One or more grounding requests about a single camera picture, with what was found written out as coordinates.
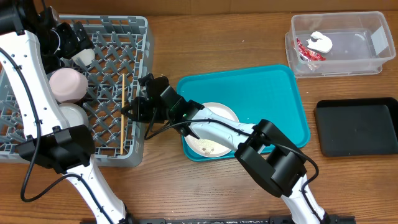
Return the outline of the white cup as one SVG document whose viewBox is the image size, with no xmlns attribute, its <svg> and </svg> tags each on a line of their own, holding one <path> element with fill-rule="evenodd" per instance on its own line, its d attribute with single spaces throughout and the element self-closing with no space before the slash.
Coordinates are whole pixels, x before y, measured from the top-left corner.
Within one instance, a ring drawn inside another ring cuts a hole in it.
<svg viewBox="0 0 398 224">
<path fill-rule="evenodd" d="M 85 66 L 89 66 L 92 60 L 95 59 L 95 52 L 93 49 L 84 49 L 72 57 L 72 60 L 77 63 L 80 59 Z"/>
</svg>

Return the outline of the wooden chopstick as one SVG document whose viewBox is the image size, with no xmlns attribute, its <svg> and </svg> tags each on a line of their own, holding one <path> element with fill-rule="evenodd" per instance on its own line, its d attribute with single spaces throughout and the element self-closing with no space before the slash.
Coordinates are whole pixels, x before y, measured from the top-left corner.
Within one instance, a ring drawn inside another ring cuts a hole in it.
<svg viewBox="0 0 398 224">
<path fill-rule="evenodd" d="M 121 133 L 120 133 L 120 155 L 124 155 L 124 127 L 125 127 L 125 122 L 124 122 L 124 115 L 121 114 Z"/>
<path fill-rule="evenodd" d="M 122 73 L 122 95 L 121 95 L 121 108 L 125 105 L 125 74 Z"/>
</svg>

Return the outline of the grey bowl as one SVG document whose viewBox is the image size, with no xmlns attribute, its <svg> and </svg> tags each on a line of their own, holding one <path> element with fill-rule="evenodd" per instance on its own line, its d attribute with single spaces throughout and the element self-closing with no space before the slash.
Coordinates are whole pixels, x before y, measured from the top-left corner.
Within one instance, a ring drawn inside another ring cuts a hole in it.
<svg viewBox="0 0 398 224">
<path fill-rule="evenodd" d="M 70 127 L 85 125 L 89 126 L 88 115 L 80 106 L 73 103 L 61 103 L 59 108 L 67 119 Z"/>
</svg>

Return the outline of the large white plate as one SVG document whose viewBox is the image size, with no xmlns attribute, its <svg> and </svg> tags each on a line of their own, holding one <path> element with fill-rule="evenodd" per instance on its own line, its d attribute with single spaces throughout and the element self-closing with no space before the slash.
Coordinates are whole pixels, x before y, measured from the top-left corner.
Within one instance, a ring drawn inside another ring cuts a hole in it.
<svg viewBox="0 0 398 224">
<path fill-rule="evenodd" d="M 236 122 L 239 121 L 233 110 L 221 103 L 204 103 L 203 105 L 217 115 Z M 206 139 L 196 139 L 193 136 L 187 136 L 184 137 L 184 141 L 195 155 L 202 157 L 221 157 L 231 152 L 227 147 Z"/>
</svg>

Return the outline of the grey plastic dish rack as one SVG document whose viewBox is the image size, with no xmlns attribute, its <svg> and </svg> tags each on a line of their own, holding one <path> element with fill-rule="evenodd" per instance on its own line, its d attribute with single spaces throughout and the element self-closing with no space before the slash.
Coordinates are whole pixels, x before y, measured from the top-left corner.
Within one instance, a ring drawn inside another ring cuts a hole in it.
<svg viewBox="0 0 398 224">
<path fill-rule="evenodd" d="M 95 59 L 85 66 L 78 59 L 64 59 L 63 66 L 88 80 L 86 95 L 78 106 L 88 115 L 100 166 L 135 167 L 143 157 L 144 126 L 125 121 L 124 155 L 120 155 L 122 76 L 125 103 L 143 94 L 138 79 L 152 70 L 154 38 L 145 17 L 62 15 L 61 21 L 81 22 L 90 37 Z M 1 161 L 22 162 L 17 146 L 25 142 L 22 115 L 4 69 L 1 72 Z"/>
</svg>

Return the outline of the red snack wrapper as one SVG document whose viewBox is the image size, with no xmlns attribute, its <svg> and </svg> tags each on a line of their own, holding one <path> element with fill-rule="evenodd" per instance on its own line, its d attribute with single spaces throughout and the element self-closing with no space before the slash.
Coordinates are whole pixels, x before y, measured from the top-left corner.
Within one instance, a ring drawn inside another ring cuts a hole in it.
<svg viewBox="0 0 398 224">
<path fill-rule="evenodd" d="M 304 44 L 302 43 L 302 41 L 299 38 L 296 38 L 296 41 L 297 41 L 297 45 L 298 45 L 298 52 L 299 52 L 300 58 L 302 60 L 306 60 L 308 62 L 325 61 L 326 60 L 326 58 L 322 54 L 304 46 Z"/>
</svg>

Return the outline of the white tissue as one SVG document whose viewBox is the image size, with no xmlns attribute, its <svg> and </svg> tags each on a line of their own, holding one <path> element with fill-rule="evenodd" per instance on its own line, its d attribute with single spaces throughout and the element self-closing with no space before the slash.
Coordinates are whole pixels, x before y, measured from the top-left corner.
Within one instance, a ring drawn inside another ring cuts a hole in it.
<svg viewBox="0 0 398 224">
<path fill-rule="evenodd" d="M 307 44 L 308 48 L 324 54 L 328 53 L 333 47 L 331 39 L 319 31 L 315 31 L 310 35 L 310 38 L 307 39 Z"/>
</svg>

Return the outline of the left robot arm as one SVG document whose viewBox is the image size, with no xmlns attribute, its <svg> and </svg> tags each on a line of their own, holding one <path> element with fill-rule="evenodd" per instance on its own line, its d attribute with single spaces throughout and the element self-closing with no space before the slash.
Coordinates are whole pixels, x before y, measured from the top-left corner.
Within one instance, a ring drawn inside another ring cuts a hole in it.
<svg viewBox="0 0 398 224">
<path fill-rule="evenodd" d="M 75 55 L 95 57 L 81 23 L 61 23 L 51 7 L 37 12 L 32 1 L 1 2 L 1 64 L 24 127 L 19 155 L 31 166 L 53 169 L 60 180 L 69 181 L 97 223 L 133 223 L 99 170 L 90 130 L 83 124 L 70 126 L 51 91 L 48 73 Z"/>
</svg>

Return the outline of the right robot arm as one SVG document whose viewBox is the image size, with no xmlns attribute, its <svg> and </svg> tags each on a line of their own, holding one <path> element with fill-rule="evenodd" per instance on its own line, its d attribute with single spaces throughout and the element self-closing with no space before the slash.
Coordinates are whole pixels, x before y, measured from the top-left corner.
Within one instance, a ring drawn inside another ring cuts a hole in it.
<svg viewBox="0 0 398 224">
<path fill-rule="evenodd" d="M 305 163 L 312 163 L 280 129 L 262 119 L 258 124 L 239 123 L 220 115 L 196 101 L 187 101 L 170 85 L 167 77 L 148 74 L 138 80 L 144 96 L 123 106 L 121 114 L 132 121 L 165 123 L 147 129 L 146 140 L 175 129 L 182 136 L 216 142 L 234 151 L 235 158 L 252 179 L 269 194 L 281 198 L 294 223 L 329 223 L 330 217 L 319 206 L 308 185 Z"/>
</svg>

